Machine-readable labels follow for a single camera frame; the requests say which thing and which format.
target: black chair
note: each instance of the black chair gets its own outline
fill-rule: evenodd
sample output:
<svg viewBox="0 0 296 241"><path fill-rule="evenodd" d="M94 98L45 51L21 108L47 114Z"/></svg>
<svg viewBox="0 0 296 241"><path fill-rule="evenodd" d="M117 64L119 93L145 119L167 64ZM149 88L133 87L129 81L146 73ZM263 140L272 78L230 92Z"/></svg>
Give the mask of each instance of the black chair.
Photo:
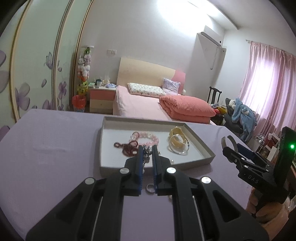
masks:
<svg viewBox="0 0 296 241"><path fill-rule="evenodd" d="M218 90L218 89L216 89L216 88L210 87L209 97L207 98L207 102L208 102L208 103L209 103L209 100L210 100L210 95L211 95L211 91L212 91L212 90L213 90L213 95L212 95L211 104L216 104L216 103L219 102L220 95L222 94L222 91L220 91L220 90ZM217 92L219 92L219 96L218 96L218 100L217 100L217 102L215 102Z"/></svg>
<svg viewBox="0 0 296 241"><path fill-rule="evenodd" d="M239 122L238 123L232 122L232 115L233 115L234 109L232 109L229 106L229 102L230 102L230 99L226 98L225 103L226 103L226 108L227 108L227 114L224 114L224 120L226 122L224 124L224 126L227 129L229 129L231 132L242 134L244 132L242 125Z"/></svg>

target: bracelet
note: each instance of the bracelet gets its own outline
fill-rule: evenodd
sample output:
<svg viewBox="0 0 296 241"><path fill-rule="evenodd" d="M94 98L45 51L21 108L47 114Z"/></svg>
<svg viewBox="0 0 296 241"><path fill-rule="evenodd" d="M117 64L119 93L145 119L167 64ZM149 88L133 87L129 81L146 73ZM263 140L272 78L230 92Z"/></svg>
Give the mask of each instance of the bracelet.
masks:
<svg viewBox="0 0 296 241"><path fill-rule="evenodd" d="M138 141L138 139L140 138L148 138L148 139L151 139L152 141L150 142L146 142L146 143L139 143L139 145L141 146L154 146L154 145L157 145L158 146L158 143L159 143L159 139L156 135L150 133L150 132L137 132L135 131L132 135L131 135L131 139L130 139L130 142L131 141Z"/></svg>
<svg viewBox="0 0 296 241"><path fill-rule="evenodd" d="M121 144L119 142L115 142L114 147L122 148L123 155L127 157L133 157L137 155L139 145L137 141L130 141L128 144Z"/></svg>
<svg viewBox="0 0 296 241"><path fill-rule="evenodd" d="M181 137L183 141L181 142L176 137ZM186 144L187 144L187 149L185 151L178 152L178 151L174 150L174 149L182 149L182 150L184 150L186 148ZM180 127L176 126L175 128L170 130L169 147L174 153L177 153L177 154L184 154L189 150L189 147L190 147L189 141L186 138L184 132L182 131L182 129Z"/></svg>
<svg viewBox="0 0 296 241"><path fill-rule="evenodd" d="M186 152L189 150L189 147L190 147L189 141L187 141L187 149L186 149L185 151L182 151L182 152L175 151L174 148L173 148L173 146L172 146L172 138L175 138L175 137L177 137L177 136L181 136L181 135L180 135L180 134L173 135L173 136L170 138L168 145L169 145L170 149L171 149L174 153L177 153L177 154L184 154L184 153L186 153Z"/></svg>
<svg viewBox="0 0 296 241"><path fill-rule="evenodd" d="M183 142L179 141L178 138L173 138L173 135L178 134ZM184 149L185 148L185 144L189 143L188 139L185 137L184 132L182 131L182 129L180 127L175 127L173 129L170 130L170 134L169 134L169 138L172 142L172 145L175 146L176 148L180 148L180 149Z"/></svg>

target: lavender table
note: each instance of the lavender table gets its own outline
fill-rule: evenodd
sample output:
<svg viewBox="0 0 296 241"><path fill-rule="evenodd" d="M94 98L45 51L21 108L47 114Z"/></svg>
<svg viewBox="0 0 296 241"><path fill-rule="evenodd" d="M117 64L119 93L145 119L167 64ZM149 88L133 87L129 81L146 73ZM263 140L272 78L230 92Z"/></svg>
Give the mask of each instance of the lavender table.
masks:
<svg viewBox="0 0 296 241"><path fill-rule="evenodd" d="M0 207L21 237L85 178L100 178L98 133L103 117L30 110L0 142ZM221 138L234 135L221 126L189 125L216 157L210 165L185 173L211 177L245 208L251 187L237 177L235 165L222 155ZM143 187L152 180L144 176ZM122 241L173 241L173 230L168 197L149 195L145 190L140 197L125 197Z"/></svg>

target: red trash bin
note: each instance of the red trash bin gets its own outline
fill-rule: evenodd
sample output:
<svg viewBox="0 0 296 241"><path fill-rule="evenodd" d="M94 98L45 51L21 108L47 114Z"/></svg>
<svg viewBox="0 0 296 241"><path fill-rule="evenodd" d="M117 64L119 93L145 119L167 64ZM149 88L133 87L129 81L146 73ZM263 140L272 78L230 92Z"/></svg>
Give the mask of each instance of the red trash bin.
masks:
<svg viewBox="0 0 296 241"><path fill-rule="evenodd" d="M74 107L74 111L76 112L84 112L84 108L86 105L86 98L83 95L76 95L72 97L72 105Z"/></svg>

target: human hand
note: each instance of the human hand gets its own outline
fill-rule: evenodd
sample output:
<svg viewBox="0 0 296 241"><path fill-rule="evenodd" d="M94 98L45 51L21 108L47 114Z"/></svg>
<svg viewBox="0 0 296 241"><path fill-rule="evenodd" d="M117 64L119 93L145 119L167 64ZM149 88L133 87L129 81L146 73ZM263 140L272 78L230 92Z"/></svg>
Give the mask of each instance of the human hand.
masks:
<svg viewBox="0 0 296 241"><path fill-rule="evenodd" d="M250 214L256 213L256 206L258 205L258 198L254 195L254 191L253 188L246 208L246 211ZM256 213L256 220L267 231L270 240L280 232L288 221L287 200L284 204L270 202Z"/></svg>

